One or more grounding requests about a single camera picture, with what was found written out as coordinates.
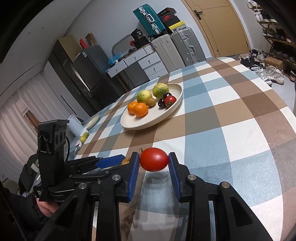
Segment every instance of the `silver suitcase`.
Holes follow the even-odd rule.
[[[205,61],[203,50],[191,28],[172,33],[171,38],[186,66]]]
[[[151,44],[169,73],[185,67],[185,64],[169,34],[158,37],[151,41]]]

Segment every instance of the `human hand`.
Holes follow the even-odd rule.
[[[55,211],[59,208],[59,205],[52,200],[40,202],[39,198],[36,198],[36,201],[40,211],[48,218],[50,218],[52,214],[55,213]]]

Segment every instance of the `green fruit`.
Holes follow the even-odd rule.
[[[149,98],[152,98],[152,94],[150,91],[143,90],[137,94],[137,102],[138,103],[145,103],[146,104],[146,100],[148,100]]]
[[[84,143],[86,141],[87,137],[86,136],[81,136],[80,137],[80,141],[81,143]]]
[[[146,100],[146,105],[148,105],[149,107],[155,106],[156,105],[155,99],[149,98],[148,100]]]
[[[161,99],[163,97],[163,95],[167,92],[170,92],[170,90],[169,90],[168,86],[163,83],[156,84],[152,90],[153,95],[158,99]]]
[[[88,138],[89,137],[89,133],[88,132],[84,132],[83,133],[83,136],[85,136],[86,138]]]

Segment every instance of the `window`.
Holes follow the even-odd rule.
[[[27,120],[27,122],[34,128],[34,130],[38,133],[38,125],[40,123],[40,120],[38,120],[37,117],[34,116],[30,110],[27,111],[24,117]]]

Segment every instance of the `person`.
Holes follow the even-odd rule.
[[[33,241],[58,208],[56,202],[40,202],[33,193],[27,197],[12,194],[1,183],[0,234],[5,240]]]

